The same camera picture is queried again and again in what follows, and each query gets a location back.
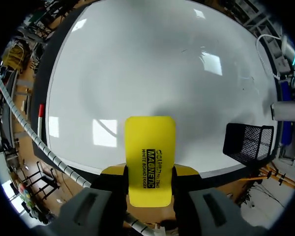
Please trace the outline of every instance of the cable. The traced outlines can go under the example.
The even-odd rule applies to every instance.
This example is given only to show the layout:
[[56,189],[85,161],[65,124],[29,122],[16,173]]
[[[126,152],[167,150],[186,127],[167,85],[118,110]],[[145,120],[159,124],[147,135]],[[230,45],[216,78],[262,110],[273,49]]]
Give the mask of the cable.
[[72,196],[74,196],[73,193],[71,192],[70,188],[68,187],[68,185],[67,185],[66,182],[64,181],[64,178],[63,178],[63,172],[61,172],[61,176],[62,176],[63,183],[65,184],[65,186],[66,186],[67,189],[69,190],[70,194],[71,194]]
[[260,41],[260,39],[261,39],[262,37],[271,37],[271,38],[275,38],[275,39],[279,39],[279,40],[281,40],[281,38],[279,38],[279,37],[275,37],[275,36],[270,35],[270,34],[261,34],[261,35],[257,38],[257,40],[256,40],[256,49],[257,49],[258,56],[259,56],[259,58],[260,58],[260,60],[261,60],[261,62],[262,62],[262,65],[264,66],[265,69],[267,69],[267,70],[271,73],[271,75],[272,75],[275,79],[280,80],[280,77],[279,77],[278,75],[275,75],[275,74],[273,73],[272,69],[270,69],[270,68],[267,66],[267,64],[265,63],[265,61],[262,59],[262,57],[261,57],[261,55],[260,55],[259,47],[258,47],[259,44],[258,44],[258,43],[259,43],[259,41]]
[[275,197],[271,196],[270,194],[266,193],[265,191],[263,191],[263,190],[261,190],[261,189],[259,189],[259,188],[254,188],[254,187],[251,187],[251,188],[252,188],[252,189],[256,189],[256,190],[258,190],[258,191],[260,191],[260,192],[262,192],[262,193],[268,195],[269,197],[271,197],[272,199],[274,199],[275,201],[277,201],[278,204],[280,204],[283,208],[285,208],[285,206],[283,206],[279,200],[277,200]]
[[[64,162],[62,162],[45,144],[44,142],[37,136],[37,134],[32,130],[30,124],[24,119],[22,114],[16,108],[12,98],[10,97],[6,87],[4,86],[1,78],[0,78],[0,90],[2,92],[3,97],[6,100],[11,112],[20,123],[20,125],[24,128],[30,138],[36,143],[36,145],[45,153],[45,155],[55,164],[57,165],[66,175],[72,178],[75,182],[81,185],[83,188],[90,187],[91,184],[74,170],[72,170],[69,166],[67,166]],[[145,228],[146,225],[136,219],[129,212],[126,212],[125,222],[127,222],[133,229],[138,231],[144,236],[154,236],[154,230],[151,228]]]

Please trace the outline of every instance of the white cylinder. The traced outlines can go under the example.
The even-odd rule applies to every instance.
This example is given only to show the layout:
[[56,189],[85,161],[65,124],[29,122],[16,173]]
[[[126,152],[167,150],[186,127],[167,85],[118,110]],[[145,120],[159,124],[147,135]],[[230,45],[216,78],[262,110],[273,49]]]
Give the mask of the white cylinder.
[[275,102],[271,109],[274,120],[295,121],[295,101]]

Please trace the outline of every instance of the wooden floor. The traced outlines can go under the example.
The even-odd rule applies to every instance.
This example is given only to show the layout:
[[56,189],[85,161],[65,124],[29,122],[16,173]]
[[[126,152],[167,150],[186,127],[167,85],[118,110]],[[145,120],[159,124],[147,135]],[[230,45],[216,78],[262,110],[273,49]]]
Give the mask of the wooden floor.
[[[80,2],[77,4],[76,7],[88,3],[90,1]],[[52,23],[51,27],[55,28],[60,23],[60,19],[56,19],[54,23]],[[25,80],[34,82],[34,72],[32,69],[30,69],[30,63],[26,70],[23,71],[23,73],[19,76],[19,80]],[[17,86],[16,91],[17,92],[26,92],[27,87],[25,86]],[[25,100],[25,96],[23,95],[15,95],[13,97],[13,101],[16,104],[17,108],[20,110],[22,102]],[[13,133],[22,132],[23,128],[20,126],[20,124],[17,122],[17,120],[13,117]],[[32,142],[31,138],[28,136],[25,136],[23,138],[19,139],[19,160],[21,163],[21,166],[23,166],[23,163],[25,163],[28,166],[29,170],[26,170],[24,167],[22,170],[25,172],[27,176],[35,173],[37,171],[36,162],[39,161],[40,164],[43,167],[43,170],[47,173],[50,172],[51,167],[45,164],[43,161],[38,159],[34,153],[32,148]],[[75,183],[71,178],[69,178],[66,175],[62,175],[59,171],[54,171],[55,177],[57,179],[57,182],[60,186],[58,190],[56,190],[54,193],[52,193],[45,201],[44,204],[47,208],[51,210],[52,213],[55,215],[58,215],[59,209],[62,206],[63,203],[67,202],[72,196],[79,193],[82,189],[81,186],[79,186],[77,183]],[[236,181],[227,185],[224,185],[220,187],[219,189],[224,192],[225,194],[232,193],[233,198],[236,199],[242,192],[242,188],[245,185],[246,182],[244,181]],[[33,190],[38,191],[39,187],[42,187],[44,183],[38,182],[33,186]],[[128,211],[134,214],[137,218],[139,218],[143,222],[147,223],[155,223],[160,222],[164,219],[171,219],[175,217],[175,213],[173,210],[173,205],[171,204],[168,207],[163,208],[137,208],[133,207],[128,202]]]

